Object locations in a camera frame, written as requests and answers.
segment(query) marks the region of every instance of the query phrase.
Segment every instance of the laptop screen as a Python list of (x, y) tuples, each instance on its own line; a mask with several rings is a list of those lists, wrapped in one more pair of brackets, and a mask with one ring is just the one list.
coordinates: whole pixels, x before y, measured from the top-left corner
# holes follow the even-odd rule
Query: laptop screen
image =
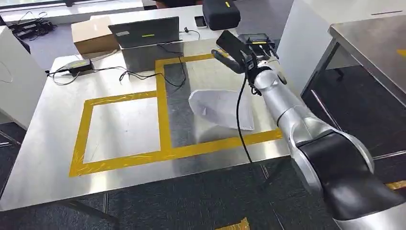
[(109, 25), (122, 48), (179, 41), (179, 17)]

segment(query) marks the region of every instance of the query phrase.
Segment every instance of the table leg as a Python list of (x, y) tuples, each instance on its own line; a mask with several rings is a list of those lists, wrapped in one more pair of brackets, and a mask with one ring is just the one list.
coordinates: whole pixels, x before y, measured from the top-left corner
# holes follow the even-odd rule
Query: table leg
[(399, 151), (399, 152), (392, 152), (392, 153), (388, 153), (382, 156), (377, 156), (377, 157), (373, 157), (372, 159), (374, 161), (378, 161), (378, 160), (383, 160), (383, 159), (387, 159), (387, 158), (391, 158), (391, 157), (395, 157), (395, 156), (400, 156), (406, 154), (406, 151)]
[(9, 142), (3, 142), (3, 143), (0, 143), (0, 148), (11, 146), (11, 145), (12, 144), (10, 144)]
[(323, 109), (324, 113), (328, 116), (330, 121), (333, 123), (336, 129), (343, 131), (344, 130), (340, 127), (340, 125), (337, 123), (337, 121), (333, 118), (333, 115), (328, 111), (326, 105), (321, 101), (320, 97), (317, 95), (315, 90), (310, 90), (310, 92), (313, 94), (314, 98), (316, 99), (317, 103), (320, 105), (320, 107)]
[(89, 207), (79, 201), (75, 201), (75, 200), (69, 200), (69, 201), (63, 201), (61, 202), (62, 205), (69, 207), (73, 210), (79, 211), (79, 212), (83, 212), (86, 213), (88, 215), (94, 216), (94, 217), (98, 217), (101, 219), (105, 219), (106, 221), (114, 224), (114, 228), (118, 229), (119, 228), (119, 221), (117, 217), (111, 216), (107, 213), (104, 213), (100, 210), (97, 210), (95, 208)]
[(314, 88), (314, 85), (316, 84), (321, 73), (327, 69), (327, 66), (330, 64), (331, 60), (333, 59), (333, 57), (336, 54), (336, 51), (338, 50), (339, 47), (340, 47), (340, 44), (335, 39), (333, 39), (330, 42), (326, 51), (324, 52), (323, 56), (321, 57), (318, 65), (316, 66), (316, 69), (313, 72), (312, 77), (310, 78), (309, 82), (303, 89), (302, 95), (301, 95), (302, 98), (305, 98), (307, 96), (307, 94), (310, 93), (310, 90)]
[(105, 193), (103, 197), (103, 212), (108, 213), (109, 212), (109, 194)]
[(0, 136), (3, 136), (4, 138), (6, 138), (7, 140), (9, 140), (11, 143), (20, 146), (21, 143), (18, 142), (17, 140), (15, 140), (14, 138), (10, 137), (9, 135), (7, 135), (6, 133), (4, 133), (3, 131), (0, 130)]

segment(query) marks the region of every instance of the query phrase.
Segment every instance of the yellow sticker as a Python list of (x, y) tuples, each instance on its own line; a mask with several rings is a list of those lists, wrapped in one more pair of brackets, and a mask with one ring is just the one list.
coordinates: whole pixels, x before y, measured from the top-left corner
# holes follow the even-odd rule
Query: yellow sticker
[(249, 223), (247, 218), (241, 220), (240, 223), (229, 225), (215, 230), (249, 230)]
[(388, 186), (392, 190), (396, 190), (396, 189), (406, 187), (406, 181), (393, 182), (393, 183), (386, 184), (386, 186)]
[(406, 57), (406, 49), (398, 49), (397, 53), (404, 56), (404, 57)]

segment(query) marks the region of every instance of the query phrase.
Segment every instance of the yellow tape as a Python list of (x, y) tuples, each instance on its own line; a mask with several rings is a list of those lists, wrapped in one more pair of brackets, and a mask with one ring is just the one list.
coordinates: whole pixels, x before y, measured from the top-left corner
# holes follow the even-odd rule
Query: yellow tape
[(130, 100), (136, 99), (144, 99), (144, 98), (151, 98), (156, 97), (156, 91), (148, 91), (148, 92), (137, 92), (137, 93), (130, 93), (118, 96), (111, 96), (111, 97), (102, 97), (102, 98), (95, 98), (87, 100), (91, 105), (101, 105), (101, 104), (110, 104), (115, 102), (125, 102)]
[(157, 99), (158, 99), (158, 125), (159, 125), (159, 141), (161, 150), (169, 150), (172, 148), (170, 141), (170, 128), (169, 128), (169, 114), (168, 105), (166, 101), (165, 89), (165, 71), (164, 65), (161, 61), (155, 62), (155, 73), (162, 73), (157, 75)]
[(242, 221), (238, 224), (233, 224), (230, 226), (222, 227), (215, 230), (249, 230), (249, 223), (247, 218), (245, 217)]
[[(180, 60), (182, 62), (188, 62), (211, 58), (213, 58), (213, 55), (205, 54), (191, 57), (181, 57)], [(82, 112), (82, 118), (80, 120), (78, 136), (76, 138), (76, 144), (73, 151), (69, 176), (79, 176), (89, 173), (120, 169), (129, 166), (147, 164), (157, 161), (174, 160), (241, 146), (241, 140), (239, 138), (227, 138), (196, 145), (172, 148), (170, 139), (167, 96), (164, 79), (165, 75), (164, 65), (174, 63), (179, 63), (179, 58), (169, 58), (164, 60), (157, 60), (155, 62), (155, 73), (162, 73), (162, 75), (156, 76), (157, 91), (138, 92), (118, 96), (95, 98), (85, 101)], [(160, 151), (141, 153), (132, 156), (119, 157), (115, 159), (108, 159), (97, 162), (83, 163), (93, 106), (151, 97), (156, 97), (158, 103)], [(244, 136), (244, 140), (247, 145), (281, 138), (282, 133), (279, 129)]]
[(393, 183), (386, 184), (386, 186), (388, 186), (392, 190), (396, 190), (396, 189), (406, 187), (406, 181), (393, 182)]
[(406, 49), (398, 49), (397, 53), (406, 57)]

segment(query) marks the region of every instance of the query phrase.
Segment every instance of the black case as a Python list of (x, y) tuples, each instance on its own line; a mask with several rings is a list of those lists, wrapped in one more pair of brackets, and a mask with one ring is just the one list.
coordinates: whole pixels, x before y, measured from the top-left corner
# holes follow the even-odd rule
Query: black case
[(211, 30), (235, 28), (241, 20), (233, 0), (204, 0), (203, 16)]

